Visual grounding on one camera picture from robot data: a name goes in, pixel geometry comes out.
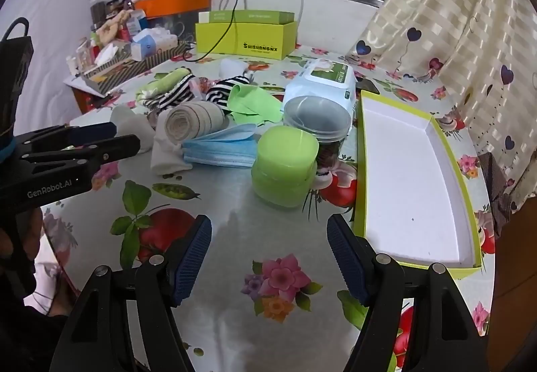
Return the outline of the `person's left hand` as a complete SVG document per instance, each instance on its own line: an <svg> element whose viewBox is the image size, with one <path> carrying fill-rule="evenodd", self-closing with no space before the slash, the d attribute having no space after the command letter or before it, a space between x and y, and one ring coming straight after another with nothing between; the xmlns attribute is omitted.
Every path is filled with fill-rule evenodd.
<svg viewBox="0 0 537 372"><path fill-rule="evenodd" d="M30 261L34 261L40 249L40 238L43 228L42 209L38 207L22 214L18 222L22 225L22 230L17 230L14 236L9 236L4 230L1 230L1 258L11 257L15 249L13 238L16 238L16 242L24 249L27 258Z"/></svg>

